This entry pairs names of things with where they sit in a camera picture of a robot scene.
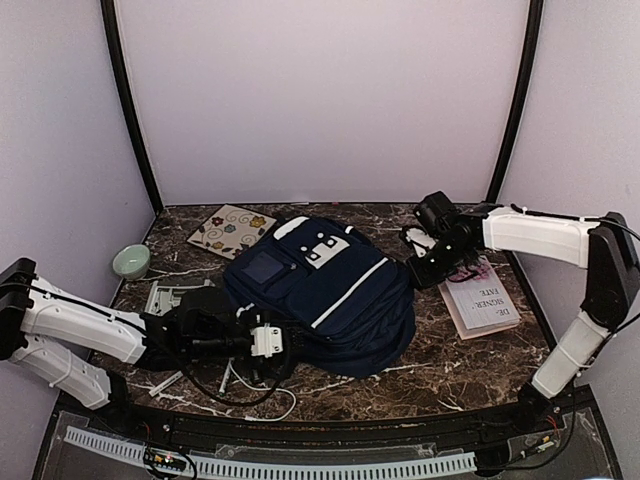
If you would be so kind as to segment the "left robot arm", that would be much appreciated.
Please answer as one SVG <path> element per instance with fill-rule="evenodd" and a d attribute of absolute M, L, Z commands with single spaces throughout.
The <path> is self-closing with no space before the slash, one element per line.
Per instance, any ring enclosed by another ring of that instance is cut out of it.
<path fill-rule="evenodd" d="M 71 345 L 102 352 L 149 371 L 178 370 L 199 390 L 205 386 L 188 370 L 209 358 L 277 358 L 281 383 L 291 365 L 291 342 L 278 324 L 254 305 L 232 308 L 215 286 L 189 288 L 166 313 L 124 312 L 67 293 L 36 272 L 35 261 L 20 258 L 1 273 L 1 358 L 30 370 L 101 411 L 120 436 L 141 427 L 140 412 L 128 404 L 125 380 L 95 367 Z"/>

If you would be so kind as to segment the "navy blue student backpack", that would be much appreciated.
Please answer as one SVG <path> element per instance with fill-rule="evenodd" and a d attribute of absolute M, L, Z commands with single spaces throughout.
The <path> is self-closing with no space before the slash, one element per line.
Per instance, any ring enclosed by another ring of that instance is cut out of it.
<path fill-rule="evenodd" d="M 416 332 L 405 265 L 329 218 L 288 220 L 236 257 L 223 279 L 236 305 L 269 310 L 300 329 L 300 361 L 337 375 L 386 369 Z"/>

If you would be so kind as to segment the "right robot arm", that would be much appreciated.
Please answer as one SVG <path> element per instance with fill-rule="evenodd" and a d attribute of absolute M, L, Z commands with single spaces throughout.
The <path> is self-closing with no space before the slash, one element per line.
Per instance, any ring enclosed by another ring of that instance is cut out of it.
<path fill-rule="evenodd" d="M 518 258 L 540 309 L 574 299 L 572 319 L 550 328 L 549 355 L 525 381 L 510 424 L 534 432 L 555 399 L 590 369 L 605 346 L 637 322 L 639 234 L 615 211 L 580 216 L 516 204 L 482 202 L 463 207 L 436 191 L 413 209 L 418 227 L 403 235 L 414 249 L 407 266 L 414 286 L 427 289 L 460 270 L 473 275 L 479 256 L 505 251 Z"/>

